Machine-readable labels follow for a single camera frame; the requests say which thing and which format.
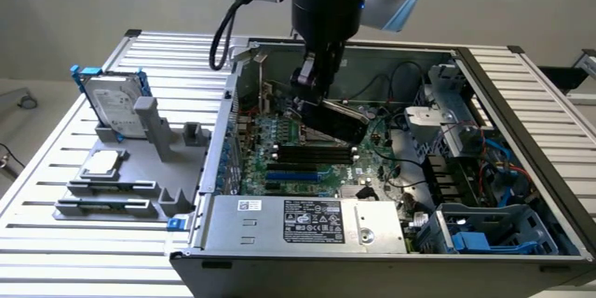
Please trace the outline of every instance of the aluminum extrusion table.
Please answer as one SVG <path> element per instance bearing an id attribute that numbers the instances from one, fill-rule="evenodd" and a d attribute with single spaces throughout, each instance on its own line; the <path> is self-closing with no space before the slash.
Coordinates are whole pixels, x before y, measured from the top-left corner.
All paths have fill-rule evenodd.
<path id="1" fill-rule="evenodd" d="M 159 112 L 172 127 L 197 121 L 213 128 L 229 71 L 208 69 L 211 40 L 211 36 L 144 31 L 123 38 L 104 65 L 104 70 L 120 71 L 143 67 Z M 596 217 L 595 127 L 525 54 L 507 47 L 467 47 Z M 184 246 L 185 232 L 168 233 L 164 223 L 52 218 L 64 184 L 97 139 L 96 123 L 81 96 L 0 200 L 0 297 L 191 297 L 164 256 L 165 250 Z M 596 290 L 596 283 L 583 289 Z M 588 297 L 573 292 L 565 297 Z"/>

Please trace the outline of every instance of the white wall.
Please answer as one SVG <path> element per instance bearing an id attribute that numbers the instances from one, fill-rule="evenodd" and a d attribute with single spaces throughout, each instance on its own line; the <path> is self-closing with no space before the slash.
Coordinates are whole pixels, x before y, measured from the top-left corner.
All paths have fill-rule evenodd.
<path id="1" fill-rule="evenodd" d="M 128 28 L 212 33 L 231 0 L 0 0 L 0 77 L 65 79 L 73 63 L 99 65 Z M 359 37 L 517 44 L 540 64 L 565 65 L 596 47 L 591 0 L 421 0 L 400 35 Z M 240 34 L 285 35 L 289 3 L 255 2 Z"/>

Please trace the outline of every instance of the circuit board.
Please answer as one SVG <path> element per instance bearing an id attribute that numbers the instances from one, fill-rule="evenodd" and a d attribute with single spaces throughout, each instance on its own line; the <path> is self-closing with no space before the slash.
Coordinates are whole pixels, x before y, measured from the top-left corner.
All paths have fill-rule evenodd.
<path id="1" fill-rule="evenodd" d="M 393 169 L 393 163 L 384 160 L 373 151 L 387 157 L 393 157 L 391 140 L 384 123 L 375 127 L 375 134 L 371 134 L 373 127 L 364 141 L 356 148 L 351 148 L 347 143 L 328 137 L 327 135 L 305 128 L 300 122 L 285 117 L 272 115 L 257 115 L 253 118 L 244 118 L 243 129 L 243 185 L 241 194 L 245 195 L 304 195 L 313 197 L 352 198 L 353 194 L 365 186 L 372 186 L 377 190 L 383 187 L 384 178 Z M 357 155 L 352 164 L 316 164 L 316 181 L 272 181 L 267 178 L 268 165 L 276 163 L 276 146 L 300 147 L 335 147 L 336 149 L 349 148 Z"/>

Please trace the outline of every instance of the power supply label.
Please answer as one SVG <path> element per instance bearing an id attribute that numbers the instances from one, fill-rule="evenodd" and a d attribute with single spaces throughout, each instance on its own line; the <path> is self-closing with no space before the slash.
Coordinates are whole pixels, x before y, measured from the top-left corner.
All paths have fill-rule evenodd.
<path id="1" fill-rule="evenodd" d="M 284 200 L 283 239 L 291 244 L 344 244 L 341 203 Z"/>

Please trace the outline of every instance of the blue pcie slot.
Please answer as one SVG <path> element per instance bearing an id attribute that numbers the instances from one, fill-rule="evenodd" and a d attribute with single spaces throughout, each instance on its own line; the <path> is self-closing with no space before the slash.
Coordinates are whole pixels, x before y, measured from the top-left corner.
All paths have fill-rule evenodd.
<path id="1" fill-rule="evenodd" d="M 317 173 L 284 173 L 284 172 L 268 172 L 264 176 L 267 180 L 275 181 L 320 181 L 320 175 Z"/>

